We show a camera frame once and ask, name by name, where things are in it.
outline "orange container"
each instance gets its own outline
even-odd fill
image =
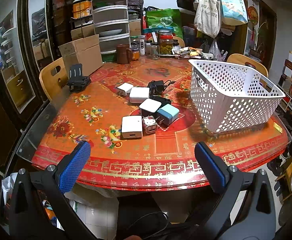
[[[73,17],[75,19],[79,17],[91,15],[92,3],[90,0],[83,0],[73,4]]]

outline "tote bag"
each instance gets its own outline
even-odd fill
[[[248,22],[244,0],[220,0],[221,20],[227,25],[242,25]]]
[[[198,31],[215,38],[220,31],[220,1],[198,0],[194,26]]]

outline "blue and white bag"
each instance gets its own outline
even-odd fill
[[[227,25],[242,25],[248,23],[244,0],[220,0],[221,20]]]

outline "blue gripper pad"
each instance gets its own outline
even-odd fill
[[[196,144],[195,157],[212,190],[217,194],[223,193],[229,181],[227,165],[220,157],[214,155],[204,142]]]
[[[90,144],[82,141],[70,155],[66,155],[57,165],[55,180],[62,194],[71,191],[73,188],[80,172],[90,157],[90,150]]]

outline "green bag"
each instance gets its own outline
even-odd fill
[[[146,11],[146,17],[149,28],[173,27],[176,36],[179,38],[183,38],[179,9]]]

